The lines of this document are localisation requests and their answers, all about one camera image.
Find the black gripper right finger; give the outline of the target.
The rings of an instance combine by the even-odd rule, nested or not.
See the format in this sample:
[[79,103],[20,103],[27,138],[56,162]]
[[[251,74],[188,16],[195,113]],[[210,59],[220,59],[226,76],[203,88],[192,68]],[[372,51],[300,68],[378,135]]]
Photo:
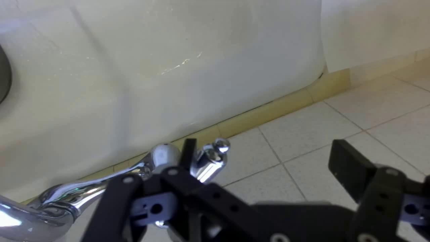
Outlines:
[[396,234],[406,221],[430,242],[430,176],[417,181],[398,168],[375,164],[347,139],[332,141],[328,168],[357,203],[351,239],[406,242]]

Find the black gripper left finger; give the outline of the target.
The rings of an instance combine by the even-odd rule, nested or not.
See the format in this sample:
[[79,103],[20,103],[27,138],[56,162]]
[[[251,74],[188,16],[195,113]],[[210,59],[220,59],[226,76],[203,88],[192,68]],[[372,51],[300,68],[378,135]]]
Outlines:
[[122,173],[107,181],[81,242],[140,242],[149,224],[169,223],[181,209],[173,187],[163,174],[183,170],[187,178],[208,184],[224,168],[224,139],[215,138],[196,150],[187,138],[181,150],[160,143],[142,158],[145,172]]

